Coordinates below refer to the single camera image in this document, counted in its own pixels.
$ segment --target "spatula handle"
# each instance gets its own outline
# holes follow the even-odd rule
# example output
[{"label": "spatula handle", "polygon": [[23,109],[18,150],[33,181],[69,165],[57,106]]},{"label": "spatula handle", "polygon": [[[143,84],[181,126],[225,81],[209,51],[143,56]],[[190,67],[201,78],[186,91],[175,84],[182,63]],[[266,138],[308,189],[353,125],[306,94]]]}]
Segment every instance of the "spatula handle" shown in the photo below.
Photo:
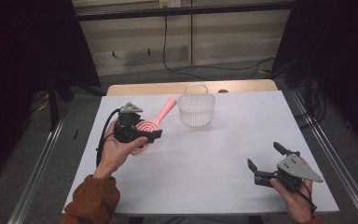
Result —
[{"label": "spatula handle", "polygon": [[162,107],[161,111],[157,115],[157,117],[154,119],[154,123],[159,125],[159,123],[165,118],[165,116],[170,113],[170,111],[173,109],[173,107],[177,104],[176,100],[170,97],[168,99],[167,103],[165,103],[165,106]]}]

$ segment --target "black cable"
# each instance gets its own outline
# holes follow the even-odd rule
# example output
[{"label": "black cable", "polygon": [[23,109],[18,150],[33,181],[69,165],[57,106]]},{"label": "black cable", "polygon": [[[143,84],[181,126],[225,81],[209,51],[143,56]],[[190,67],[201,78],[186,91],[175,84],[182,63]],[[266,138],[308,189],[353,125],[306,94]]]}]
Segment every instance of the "black cable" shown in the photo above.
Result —
[{"label": "black cable", "polygon": [[101,133],[100,143],[98,144],[98,147],[96,148],[96,150],[97,150],[97,166],[100,164],[101,156],[102,156],[102,154],[103,154],[103,144],[104,144],[104,142],[105,142],[105,140],[106,140],[105,137],[104,137],[104,135],[105,135],[105,133],[106,133],[106,128],[107,128],[107,126],[108,126],[108,124],[109,124],[110,119],[111,119],[117,112],[120,112],[120,109],[114,110],[114,111],[109,115],[108,119],[106,120],[106,123],[105,123],[104,126],[103,126],[103,132]]},{"label": "black cable", "polygon": [[322,120],[324,119],[325,117],[325,114],[326,114],[326,101],[325,101],[325,97],[324,97],[324,93],[322,92],[322,98],[324,100],[324,109],[323,109],[323,113],[322,113],[322,116],[320,118],[318,118],[320,116],[320,114],[318,114],[315,118],[313,118],[313,120],[310,121],[310,123],[307,123],[301,127],[299,127],[299,129],[305,129],[307,127],[311,127],[313,125],[316,125],[316,124],[319,124],[320,122],[322,122]]},{"label": "black cable", "polygon": [[307,201],[310,204],[310,211],[312,214],[315,212],[317,207],[312,202],[311,197],[308,198],[307,196],[305,196],[299,189],[295,188],[293,185],[291,185],[289,182],[287,182],[284,178],[279,178],[279,180],[284,182],[287,186],[289,186],[292,190],[294,190],[301,198],[303,198],[305,201]]},{"label": "black cable", "polygon": [[316,119],[318,119],[322,113],[322,106],[321,106],[321,102],[319,100],[319,98],[320,98],[319,94],[320,94],[320,89],[318,88],[318,90],[316,90],[316,93],[315,93],[315,97],[314,97],[315,100],[314,100],[314,107],[313,107],[313,110],[318,110],[316,112],[316,116],[315,116]]},{"label": "black cable", "polygon": [[[318,109],[318,114],[320,114],[320,105],[319,105],[319,99],[316,99],[314,98],[314,102],[313,102],[313,105],[312,105],[312,114],[314,114],[313,112]],[[303,114],[300,114],[300,115],[294,115],[295,119],[300,119],[300,118],[303,118],[305,116],[307,116],[309,113],[303,113]]]},{"label": "black cable", "polygon": [[308,194],[310,195],[310,200],[312,201],[312,193],[310,192],[310,189],[304,182],[301,182],[301,183],[304,185],[305,189],[307,190]]},{"label": "black cable", "polygon": [[244,78],[244,79],[247,79],[247,78],[250,78],[252,76],[255,75],[256,71],[257,71],[257,68],[258,66],[261,64],[261,63],[264,63],[264,62],[267,62],[269,60],[274,60],[275,58],[274,57],[271,57],[271,58],[267,58],[267,59],[264,59],[254,65],[251,65],[251,66],[247,66],[247,67],[241,67],[241,68],[226,68],[226,67],[218,67],[218,66],[210,66],[210,65],[193,65],[193,66],[187,66],[187,67],[183,67],[183,68],[177,68],[177,69],[172,69],[170,67],[168,67],[167,65],[167,62],[166,62],[166,45],[167,45],[167,30],[168,30],[168,22],[167,22],[167,17],[164,17],[165,18],[165,32],[164,32],[164,47],[163,47],[163,51],[162,51],[162,62],[164,64],[164,67],[172,72],[172,73],[175,73],[177,75],[187,75],[187,76],[192,76],[192,77],[198,77],[198,78],[202,78],[202,79],[206,79],[206,80],[211,80],[213,81],[212,79],[210,78],[207,78],[207,77],[200,77],[200,76],[197,76],[197,75],[194,75],[194,74],[190,74],[190,73],[183,73],[183,72],[180,72],[180,71],[183,71],[183,70],[186,70],[186,69],[190,69],[190,68],[212,68],[212,69],[221,69],[221,70],[228,70],[228,71],[240,71],[240,70],[246,70],[246,69],[250,69],[250,68],[253,68],[255,67],[255,71],[248,77]]}]

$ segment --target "wall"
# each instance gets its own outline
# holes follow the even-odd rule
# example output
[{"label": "wall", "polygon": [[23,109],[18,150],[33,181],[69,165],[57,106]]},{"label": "wall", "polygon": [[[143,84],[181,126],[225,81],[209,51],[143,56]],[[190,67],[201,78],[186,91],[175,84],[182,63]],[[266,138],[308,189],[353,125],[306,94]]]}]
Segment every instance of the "wall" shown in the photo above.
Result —
[{"label": "wall", "polygon": [[[94,1],[97,5],[86,7],[85,1],[73,1],[76,12],[79,13],[158,8],[158,1],[102,4],[104,0],[99,0]],[[260,2],[183,0],[182,7]],[[264,59],[276,54],[288,15],[289,10],[278,10],[169,17],[167,48],[185,46],[187,60],[191,64]],[[164,43],[165,20],[161,17],[82,21],[81,26],[92,54],[119,50],[162,49]]]}]

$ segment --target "metal rail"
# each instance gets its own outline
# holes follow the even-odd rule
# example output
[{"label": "metal rail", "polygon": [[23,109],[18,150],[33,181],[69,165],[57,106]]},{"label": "metal rail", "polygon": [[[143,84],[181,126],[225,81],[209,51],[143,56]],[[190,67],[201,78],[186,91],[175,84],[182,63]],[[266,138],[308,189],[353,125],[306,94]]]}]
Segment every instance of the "metal rail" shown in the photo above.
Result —
[{"label": "metal rail", "polygon": [[71,105],[70,102],[64,105],[62,110],[63,111],[62,117],[59,120],[58,124],[56,125],[55,129],[52,132],[50,132],[48,136],[48,140],[45,146],[43,147],[42,153],[39,157],[39,160],[37,161],[36,166],[34,167],[34,170],[27,182],[27,185],[24,191],[22,192],[22,195],[20,196],[19,200],[17,201],[16,207],[14,208],[14,211],[11,214],[7,224],[23,223],[28,213],[28,209],[31,206],[34,195],[36,194],[36,190],[39,185],[39,182],[42,179],[43,173],[48,164],[48,159],[50,157],[51,151],[54,149],[54,146],[60,135],[63,122],[69,114],[70,105]]},{"label": "metal rail", "polygon": [[[295,99],[295,102],[301,113],[305,114],[307,112],[307,109],[304,106],[305,101],[302,98],[301,94],[298,91],[293,91],[292,96]],[[354,205],[358,209],[358,185],[352,178],[351,174],[348,172],[347,168],[345,167],[341,158],[336,153],[336,150],[328,140],[327,136],[324,134],[324,131],[322,130],[321,126],[319,126],[319,124],[315,124],[316,120],[310,116],[307,116],[306,120],[317,141],[319,142],[322,150],[324,151],[324,154],[330,161],[331,165],[333,166],[333,169],[336,171],[338,178],[341,180],[342,185],[344,186],[345,190],[351,197]]]},{"label": "metal rail", "polygon": [[131,18],[147,17],[164,17],[164,16],[183,16],[183,15],[200,15],[214,13],[230,12],[250,12],[250,11],[271,11],[285,10],[293,7],[316,7],[322,1],[286,1],[278,3],[260,3],[260,4],[241,4],[229,6],[211,6],[211,7],[171,7],[171,8],[152,8],[130,11],[107,11],[107,12],[90,12],[77,13],[74,16],[51,15],[46,17],[35,18],[38,21],[104,21]]}]

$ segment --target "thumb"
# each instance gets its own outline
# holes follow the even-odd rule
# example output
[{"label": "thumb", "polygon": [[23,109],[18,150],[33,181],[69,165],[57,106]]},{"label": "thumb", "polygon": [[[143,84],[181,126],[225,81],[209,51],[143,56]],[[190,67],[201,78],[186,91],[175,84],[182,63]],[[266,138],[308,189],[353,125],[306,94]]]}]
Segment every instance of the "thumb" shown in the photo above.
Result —
[{"label": "thumb", "polygon": [[284,187],[284,185],[278,179],[271,178],[269,182],[271,183],[272,187],[274,187],[278,191],[278,193],[281,194],[281,196],[285,201],[291,197],[290,192]]},{"label": "thumb", "polygon": [[133,140],[132,142],[129,142],[126,146],[126,150],[130,153],[132,152],[135,148],[137,147],[141,147],[143,144],[145,144],[147,142],[147,138],[146,137],[139,137],[135,140]]}]

